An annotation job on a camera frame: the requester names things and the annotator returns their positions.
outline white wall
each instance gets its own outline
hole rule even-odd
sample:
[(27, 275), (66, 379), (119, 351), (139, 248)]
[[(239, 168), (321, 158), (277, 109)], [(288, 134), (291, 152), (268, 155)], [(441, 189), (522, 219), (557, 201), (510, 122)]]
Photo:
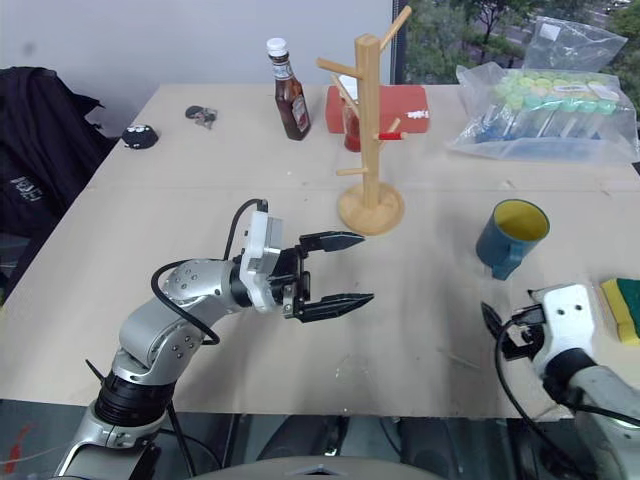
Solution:
[[(162, 83), (272, 82), (269, 37), (287, 39), (298, 78), (329, 82), (324, 56), (353, 64), (353, 39), (381, 36), (391, 0), (0, 0), (0, 64), (56, 70), (102, 101), (118, 134)], [(381, 80), (389, 80), (389, 52)]]

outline bottle label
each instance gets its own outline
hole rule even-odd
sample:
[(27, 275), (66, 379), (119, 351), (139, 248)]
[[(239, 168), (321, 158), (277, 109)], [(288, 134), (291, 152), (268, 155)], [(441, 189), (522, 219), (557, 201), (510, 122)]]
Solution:
[(273, 75), (278, 80), (289, 80), (293, 77), (293, 70), (291, 70), (291, 64), (281, 63), (281, 64), (273, 64)]
[(309, 113), (307, 112), (307, 104), (304, 102), (304, 97), (298, 95), (293, 101), (293, 118), (296, 119), (298, 130), (304, 132), (309, 126)]

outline black cord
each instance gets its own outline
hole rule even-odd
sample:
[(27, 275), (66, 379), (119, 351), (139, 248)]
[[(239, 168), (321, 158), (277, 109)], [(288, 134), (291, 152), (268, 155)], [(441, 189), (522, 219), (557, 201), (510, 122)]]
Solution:
[[(174, 432), (173, 430), (169, 430), (168, 428), (161, 428), (158, 433), (162, 433), (164, 435), (171, 435), (174, 437), (177, 437), (176, 432)], [(216, 470), (220, 470), (222, 468), (222, 464), (220, 463), (220, 459), (218, 458), (218, 456), (215, 454), (215, 452), (213, 450), (211, 450), (211, 448), (209, 448), (209, 446), (204, 443), (201, 440), (198, 440), (195, 437), (192, 437), (191, 435), (187, 435), (186, 433), (183, 433), (182, 436), (184, 438), (186, 438), (187, 440), (191, 440), (193, 443), (197, 443), (198, 445), (200, 445), (200, 447), (207, 452), (207, 455), (209, 455), (209, 457), (211, 458), (211, 460), (213, 460), (213, 463), (215, 464), (214, 467), (216, 468)]]
[(266, 200), (261, 200), (259, 198), (252, 198), (251, 200), (247, 200), (240, 208), (236, 211), (236, 214), (233, 216), (233, 220), (231, 220), (231, 228), (229, 229), (229, 236), (227, 237), (227, 245), (224, 247), (224, 256), (223, 260), (229, 260), (229, 255), (231, 254), (231, 245), (233, 244), (233, 239), (236, 236), (236, 227), (238, 226), (238, 220), (240, 220), (240, 216), (244, 213), (244, 211), (249, 208), (251, 205), (257, 205), (257, 209), (260, 212), (268, 212), (269, 204)]
[(580, 467), (578, 467), (576, 462), (569, 456), (569, 454), (567, 454), (562, 448), (556, 445), (556, 443), (554, 443), (553, 440), (551, 440), (547, 436), (547, 434), (544, 433), (540, 427), (538, 427), (538, 425), (531, 419), (531, 417), (527, 415), (527, 412), (525, 412), (522, 406), (520, 405), (520, 403), (518, 403), (518, 400), (511, 392), (511, 388), (509, 387), (509, 384), (504, 378), (504, 373), (502, 371), (502, 362), (501, 362), (502, 342), (507, 336), (507, 330), (509, 330), (509, 328), (511, 328), (515, 324), (516, 324), (516, 320), (512, 318), (502, 326), (502, 328), (500, 329), (500, 332), (498, 333), (495, 349), (493, 351), (493, 360), (496, 367), (496, 373), (498, 374), (498, 380), (500, 380), (500, 385), (502, 386), (502, 389), (504, 390), (504, 393), (507, 395), (507, 398), (509, 399), (511, 404), (514, 406), (514, 408), (518, 411), (518, 413), (524, 420), (527, 427), (529, 427), (536, 435), (538, 435), (538, 437), (540, 437), (540, 439), (544, 443), (546, 443), (553, 452), (557, 453), (565, 461), (565, 463), (568, 466), (570, 466), (578, 474), (580, 478), (582, 478), (583, 480), (589, 480), (589, 477), (587, 476), (587, 474), (584, 473)]
[(378, 421), (380, 422), (380, 428), (382, 428), (382, 433), (384, 433), (384, 436), (387, 438), (387, 442), (389, 442), (389, 445), (391, 446), (391, 448), (393, 448), (393, 451), (396, 452), (399, 457), (401, 457), (402, 455), (400, 453), (400, 448), (395, 444), (395, 442), (391, 438), (391, 435), (387, 431), (387, 427), (384, 426), (383, 420), (384, 419), (382, 417), (378, 418)]
[(187, 472), (189, 473), (190, 477), (195, 477), (196, 467), (193, 464), (193, 458), (191, 457), (191, 452), (189, 452), (189, 447), (187, 446), (187, 442), (185, 441), (184, 433), (182, 433), (180, 422), (178, 422), (178, 416), (176, 415), (176, 411), (173, 408), (173, 401), (170, 401), (169, 405), (167, 405), (167, 413), (169, 414), (171, 427), (173, 428), (173, 431), (176, 434), (176, 439), (178, 440), (178, 446), (180, 447), (180, 451), (182, 452), (182, 456), (184, 457), (184, 462), (187, 466)]
[(629, 415), (625, 415), (624, 413), (614, 412), (613, 410), (607, 410), (606, 408), (600, 408), (594, 405), (585, 405), (585, 404), (578, 405), (576, 403), (569, 403), (569, 402), (565, 402), (562, 405), (564, 405), (567, 408), (570, 408), (571, 410), (595, 413), (596, 415), (602, 415), (604, 417), (614, 418), (616, 420), (626, 422), (630, 425), (640, 427), (640, 419), (630, 417)]
[[(231, 253), (231, 245), (233, 244), (233, 239), (235, 237), (236, 227), (238, 225), (238, 221), (240, 220), (240, 216), (244, 213), (244, 211), (247, 208), (249, 208), (251, 205), (254, 205), (254, 204), (258, 206), (257, 208), (261, 212), (266, 212), (269, 210), (269, 204), (267, 203), (267, 201), (260, 200), (259, 198), (252, 198), (251, 200), (247, 200), (240, 206), (240, 208), (236, 211), (235, 215), (233, 216), (233, 219), (231, 220), (229, 236), (227, 237), (227, 245), (225, 246), (224, 256), (222, 257), (223, 260), (229, 260), (229, 254)], [(160, 280), (160, 276), (164, 272), (166, 272), (167, 270), (171, 270), (173, 268), (179, 267), (180, 265), (182, 265), (184, 262), (187, 262), (187, 261), (188, 260), (180, 260), (178, 262), (171, 262), (171, 263), (168, 263), (167, 265), (164, 265), (163, 267), (160, 267), (158, 270), (156, 270), (154, 274), (151, 276), (151, 291), (156, 296), (156, 298), (160, 300), (167, 308), (171, 309), (173, 312), (180, 315), (187, 322), (189, 322), (191, 325), (199, 329), (202, 333), (204, 333), (210, 338), (210, 340), (204, 340), (202, 342), (202, 345), (217, 345), (220, 343), (220, 337), (216, 335), (213, 332), (213, 330), (211, 330), (204, 322), (202, 322), (197, 317), (187, 312), (185, 309), (181, 308), (176, 303), (172, 302), (169, 299), (169, 297), (165, 295), (165, 293), (160, 288), (160, 285), (158, 284)]]
[(165, 293), (160, 289), (160, 285), (158, 284), (160, 275), (162, 275), (167, 270), (171, 270), (172, 268), (176, 268), (182, 265), (184, 262), (187, 262), (187, 261), (188, 260), (180, 260), (178, 262), (168, 263), (167, 265), (160, 267), (158, 270), (156, 270), (155, 273), (151, 276), (151, 291), (153, 291), (153, 294), (156, 296), (156, 298), (160, 300), (166, 307), (173, 310), (175, 313), (180, 315), (191, 325), (193, 325), (194, 327), (199, 329), (202, 333), (204, 333), (205, 335), (208, 335), (209, 338), (211, 338), (211, 340), (209, 341), (202, 342), (203, 344), (206, 343), (207, 345), (217, 345), (218, 343), (220, 343), (220, 337), (218, 337), (215, 333), (213, 333), (213, 330), (207, 327), (207, 325), (205, 325), (201, 320), (198, 320), (198, 318), (191, 315), (185, 309), (180, 308), (178, 305), (173, 303), (169, 299), (169, 297), (167, 297)]

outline table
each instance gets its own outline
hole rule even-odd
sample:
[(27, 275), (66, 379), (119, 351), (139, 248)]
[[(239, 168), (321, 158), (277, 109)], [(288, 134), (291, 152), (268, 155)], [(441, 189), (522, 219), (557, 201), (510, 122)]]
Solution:
[[(215, 325), (178, 382), (176, 408), (203, 412), (514, 416), (492, 365), (480, 302), (507, 317), (526, 290), (640, 273), (640, 177), (631, 166), (533, 164), (463, 156), (446, 142), (463, 128), (455, 86), (427, 88), (432, 124), (390, 143), (381, 178), (406, 204), (402, 223), (350, 250), (315, 253), (312, 294), (374, 292), (340, 319), (302, 325), (245, 311)], [(222, 254), (235, 209), (269, 200), (285, 241), (344, 229), (336, 177), (359, 166), (326, 131), (326, 87), (305, 86), (313, 119), (302, 142), (284, 135), (271, 85), (166, 85), (140, 113), (160, 134), (151, 149), (118, 144), (72, 205), (20, 284), (0, 322), (0, 398), (84, 405), (108, 371), (124, 319), (151, 297), (149, 277), (181, 258)], [(219, 110), (211, 131), (187, 106)], [(474, 244), (505, 198), (540, 205), (551, 233), (506, 282), (493, 280)], [(234, 252), (240, 249), (240, 240)], [(640, 388), (640, 349), (596, 318), (596, 360)], [(527, 361), (507, 376), (534, 417), (566, 414)]]

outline sponge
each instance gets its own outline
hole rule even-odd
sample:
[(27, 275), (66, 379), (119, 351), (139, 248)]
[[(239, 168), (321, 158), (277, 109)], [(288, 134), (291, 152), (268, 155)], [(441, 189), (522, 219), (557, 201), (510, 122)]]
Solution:
[(640, 345), (640, 280), (614, 278), (601, 287), (618, 324), (620, 341)]

